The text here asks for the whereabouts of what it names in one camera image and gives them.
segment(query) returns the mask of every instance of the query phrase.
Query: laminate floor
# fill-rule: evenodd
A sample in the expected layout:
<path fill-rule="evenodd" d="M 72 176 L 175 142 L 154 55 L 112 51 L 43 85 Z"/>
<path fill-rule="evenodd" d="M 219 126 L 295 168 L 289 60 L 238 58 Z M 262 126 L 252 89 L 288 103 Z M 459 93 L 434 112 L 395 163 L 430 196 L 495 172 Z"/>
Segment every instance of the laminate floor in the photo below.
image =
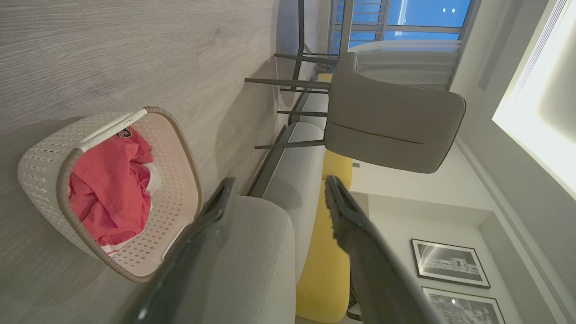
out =
<path fill-rule="evenodd" d="M 318 5 L 306 1 L 312 50 Z M 295 95 L 243 79 L 291 77 L 272 55 L 296 52 L 297 21 L 296 0 L 0 4 L 0 323 L 114 322 L 139 288 L 42 217 L 18 185 L 20 156 L 84 116 L 158 106 L 184 129 L 205 199 L 226 176 L 245 189 L 265 153 L 253 147 Z"/>

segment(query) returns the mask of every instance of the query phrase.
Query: framed picture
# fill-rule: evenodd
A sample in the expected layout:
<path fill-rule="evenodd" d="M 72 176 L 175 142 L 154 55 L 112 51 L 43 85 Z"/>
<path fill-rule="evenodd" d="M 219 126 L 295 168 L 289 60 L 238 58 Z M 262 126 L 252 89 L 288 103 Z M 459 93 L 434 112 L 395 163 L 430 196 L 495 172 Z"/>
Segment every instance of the framed picture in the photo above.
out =
<path fill-rule="evenodd" d="M 466 295 L 422 287 L 424 293 L 446 324 L 505 324 L 504 316 L 494 298 Z"/>
<path fill-rule="evenodd" d="M 411 239 L 418 277 L 489 289 L 473 248 Z"/>

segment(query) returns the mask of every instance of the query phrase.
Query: curtain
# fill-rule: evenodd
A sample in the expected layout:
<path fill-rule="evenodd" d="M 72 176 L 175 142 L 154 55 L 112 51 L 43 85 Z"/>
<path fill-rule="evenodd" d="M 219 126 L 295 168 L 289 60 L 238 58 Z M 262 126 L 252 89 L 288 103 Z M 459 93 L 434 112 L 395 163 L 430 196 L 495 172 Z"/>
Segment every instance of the curtain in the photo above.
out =
<path fill-rule="evenodd" d="M 459 40 L 383 40 L 350 48 L 369 78 L 447 91 L 460 54 Z"/>

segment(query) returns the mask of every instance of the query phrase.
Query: laundry basket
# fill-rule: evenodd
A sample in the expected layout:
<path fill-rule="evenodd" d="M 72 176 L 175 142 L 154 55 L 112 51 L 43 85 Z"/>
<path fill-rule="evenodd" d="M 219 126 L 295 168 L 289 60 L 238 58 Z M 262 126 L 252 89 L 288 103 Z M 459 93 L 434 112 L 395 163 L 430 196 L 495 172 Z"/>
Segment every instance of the laundry basket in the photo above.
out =
<path fill-rule="evenodd" d="M 153 209 L 145 230 L 110 256 L 72 210 L 67 187 L 80 156 L 128 126 L 152 146 L 162 185 L 152 195 Z M 18 180 L 28 198 L 62 235 L 135 282 L 151 279 L 164 254 L 202 204 L 198 174 L 182 131 L 170 113 L 157 107 L 129 114 L 105 112 L 64 127 L 23 155 Z"/>

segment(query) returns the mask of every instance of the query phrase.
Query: sofa cushion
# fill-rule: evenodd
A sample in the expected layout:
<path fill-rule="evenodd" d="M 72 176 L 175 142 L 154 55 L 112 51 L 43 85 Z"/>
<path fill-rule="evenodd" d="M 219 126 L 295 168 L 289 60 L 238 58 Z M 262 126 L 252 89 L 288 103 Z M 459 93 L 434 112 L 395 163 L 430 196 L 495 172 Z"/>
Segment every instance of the sofa cushion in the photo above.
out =
<path fill-rule="evenodd" d="M 330 82 L 331 80 L 332 74 L 321 73 L 318 75 L 318 81 Z M 328 95 L 323 93 L 311 93 L 310 96 L 308 96 L 308 101 L 306 101 L 302 111 L 328 112 Z M 316 125 L 322 130 L 326 128 L 326 117 L 301 116 L 300 122 Z"/>
<path fill-rule="evenodd" d="M 297 123 L 290 142 L 319 140 L 322 136 L 323 132 L 317 126 Z M 314 228 L 325 151 L 324 146 L 286 149 L 262 195 L 284 209 L 292 219 L 296 282 L 300 280 Z"/>
<path fill-rule="evenodd" d="M 294 323 L 294 230 L 269 201 L 236 197 L 228 242 L 218 254 L 204 323 Z"/>
<path fill-rule="evenodd" d="M 346 189 L 352 184 L 352 159 L 326 150 L 322 167 L 322 180 L 329 175 L 337 176 Z"/>
<path fill-rule="evenodd" d="M 324 189 L 322 184 L 308 258 L 296 286 L 296 315 L 336 323 L 348 309 L 350 259 L 333 238 Z"/>

